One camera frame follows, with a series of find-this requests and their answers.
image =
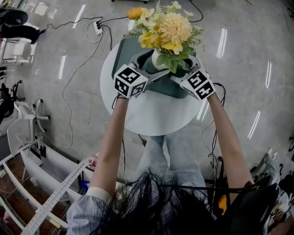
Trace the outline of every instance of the white sneaker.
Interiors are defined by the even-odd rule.
[[[277,152],[274,152],[271,156],[272,160],[275,160],[276,159],[276,156],[277,156]]]
[[[266,158],[268,158],[271,155],[272,149],[269,148],[266,152]]]

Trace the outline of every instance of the flower pot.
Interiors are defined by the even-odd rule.
[[[160,52],[158,52],[158,50],[155,48],[154,52],[152,54],[151,60],[152,60],[152,64],[153,66],[157,69],[157,70],[162,70],[162,69],[166,69],[167,67],[164,64],[161,65],[156,65],[156,61],[158,56],[160,56]]]

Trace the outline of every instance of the glossy tile floor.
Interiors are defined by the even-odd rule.
[[[184,9],[199,12],[188,0],[178,0]],[[202,26],[202,44],[197,48],[206,71],[215,82],[226,88],[225,109],[241,142],[248,168],[258,163],[265,151],[272,147],[284,171],[294,169],[288,154],[288,138],[294,130],[294,22],[283,5],[286,19],[278,0],[255,0],[252,5],[244,0],[193,1],[203,12],[204,19],[194,25]],[[169,1],[162,0],[162,5]],[[132,7],[155,7],[156,2],[144,5],[141,1],[116,0],[52,0],[48,11],[41,16],[35,10],[39,2],[29,0],[25,10],[29,23],[43,29],[47,23],[55,27],[74,21],[82,5],[82,17],[103,16],[104,19],[123,17]],[[85,28],[89,20],[49,30],[41,36],[32,64],[11,67],[7,84],[23,80],[21,94],[28,102],[42,98],[45,112],[51,115],[48,135],[56,145],[68,146],[71,132],[68,126],[69,109],[61,93],[74,70],[93,52],[96,45],[87,41]],[[128,19],[109,21],[113,45],[126,32]],[[95,40],[92,28],[89,38]],[[109,53],[110,37],[106,32],[94,56],[80,68],[64,91],[64,98],[72,109],[73,145],[57,149],[71,158],[83,159],[99,151],[103,133],[110,118],[100,93],[100,72]],[[63,72],[60,69],[64,61]],[[222,90],[217,88],[222,97]],[[205,177],[211,177],[211,159],[202,140],[202,131],[212,122],[207,112],[195,117],[181,131],[185,133],[195,159]],[[204,134],[211,146],[212,125]],[[126,175],[129,180],[140,161],[144,147],[138,135],[126,130]],[[220,155],[219,147],[215,150]],[[119,175],[122,176],[122,164]]]

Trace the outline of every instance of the shirt sleeve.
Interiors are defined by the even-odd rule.
[[[103,189],[89,188],[67,212],[67,235],[89,235],[99,226],[103,212],[109,209],[111,196]]]

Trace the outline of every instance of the flower bouquet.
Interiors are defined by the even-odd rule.
[[[193,27],[189,22],[192,13],[184,10],[184,17],[176,13],[178,9],[181,9],[181,5],[177,1],[172,2],[171,6],[163,7],[159,1],[156,9],[140,7],[129,10],[127,16],[135,20],[135,25],[122,37],[138,38],[141,47],[155,48],[152,56],[154,67],[168,68],[173,73],[176,73],[178,65],[189,70],[184,59],[195,52],[193,46],[201,42],[197,36],[203,32],[202,28]]]

